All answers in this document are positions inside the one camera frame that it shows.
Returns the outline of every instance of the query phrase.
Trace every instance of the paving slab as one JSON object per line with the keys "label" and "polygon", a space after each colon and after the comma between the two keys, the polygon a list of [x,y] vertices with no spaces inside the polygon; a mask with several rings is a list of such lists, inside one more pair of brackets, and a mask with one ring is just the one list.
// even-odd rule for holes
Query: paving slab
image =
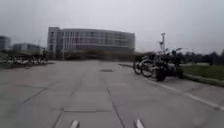
{"label": "paving slab", "polygon": [[111,111],[111,100],[106,91],[77,91],[64,111]]}
{"label": "paving slab", "polygon": [[0,118],[2,128],[51,128],[59,111],[25,105]]}
{"label": "paving slab", "polygon": [[56,128],[69,128],[72,120],[78,120],[81,128],[123,128],[114,112],[64,113]]}

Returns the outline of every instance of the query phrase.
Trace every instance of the bicycle wheel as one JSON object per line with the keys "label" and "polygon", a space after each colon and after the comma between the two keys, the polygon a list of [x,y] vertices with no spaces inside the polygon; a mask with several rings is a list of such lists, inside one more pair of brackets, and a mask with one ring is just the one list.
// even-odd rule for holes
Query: bicycle wheel
{"label": "bicycle wheel", "polygon": [[133,70],[136,75],[141,75],[140,61],[134,60],[133,62]]}
{"label": "bicycle wheel", "polygon": [[146,60],[141,63],[141,74],[144,77],[151,77],[152,76],[152,68],[153,62],[151,60]]}

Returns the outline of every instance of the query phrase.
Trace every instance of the building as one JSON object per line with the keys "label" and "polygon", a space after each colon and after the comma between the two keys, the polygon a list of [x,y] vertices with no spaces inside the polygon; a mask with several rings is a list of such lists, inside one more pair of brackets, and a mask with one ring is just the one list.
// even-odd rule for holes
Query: building
{"label": "building", "polygon": [[10,49],[11,40],[9,37],[0,36],[0,51]]}
{"label": "building", "polygon": [[20,43],[13,45],[13,50],[20,53],[39,54],[41,52],[41,49],[42,48],[40,46],[29,43]]}
{"label": "building", "polygon": [[133,53],[135,34],[97,29],[60,29],[50,27],[48,50],[53,58],[66,52],[102,51]]}

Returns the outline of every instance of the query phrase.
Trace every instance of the road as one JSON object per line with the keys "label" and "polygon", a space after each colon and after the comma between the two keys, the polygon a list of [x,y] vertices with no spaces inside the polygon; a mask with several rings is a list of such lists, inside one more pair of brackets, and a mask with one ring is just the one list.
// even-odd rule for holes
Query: road
{"label": "road", "polygon": [[0,70],[1,128],[223,128],[224,89],[154,82],[116,62],[55,62]]}

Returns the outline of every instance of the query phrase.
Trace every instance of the pole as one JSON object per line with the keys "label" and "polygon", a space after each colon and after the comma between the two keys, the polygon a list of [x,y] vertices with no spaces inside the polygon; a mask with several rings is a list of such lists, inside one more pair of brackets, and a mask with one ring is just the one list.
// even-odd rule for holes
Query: pole
{"label": "pole", "polygon": [[163,47],[162,47],[162,49],[163,49],[163,52],[164,52],[164,54],[165,54],[165,49],[166,49],[166,47],[165,47],[165,33],[161,33],[161,35],[162,35],[162,42],[163,42]]}

